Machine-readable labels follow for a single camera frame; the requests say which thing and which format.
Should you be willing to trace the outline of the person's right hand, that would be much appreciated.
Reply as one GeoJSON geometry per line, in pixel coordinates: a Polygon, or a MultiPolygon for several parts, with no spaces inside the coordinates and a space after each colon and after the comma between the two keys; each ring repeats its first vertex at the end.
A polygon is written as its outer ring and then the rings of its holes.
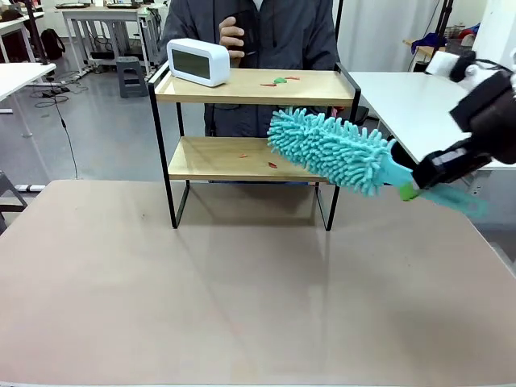
{"type": "Polygon", "coordinates": [[[225,18],[219,25],[219,44],[222,45],[229,53],[232,67],[238,67],[240,61],[244,58],[243,52],[243,36],[244,30],[236,26],[234,16],[225,18]]]}

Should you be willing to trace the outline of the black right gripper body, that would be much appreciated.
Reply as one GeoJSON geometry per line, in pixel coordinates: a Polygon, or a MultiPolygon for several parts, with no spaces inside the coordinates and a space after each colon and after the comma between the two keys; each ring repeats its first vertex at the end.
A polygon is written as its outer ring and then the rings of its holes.
{"type": "Polygon", "coordinates": [[[515,163],[515,92],[507,73],[495,73],[462,98],[450,115],[469,133],[465,148],[503,164],[515,163]]]}

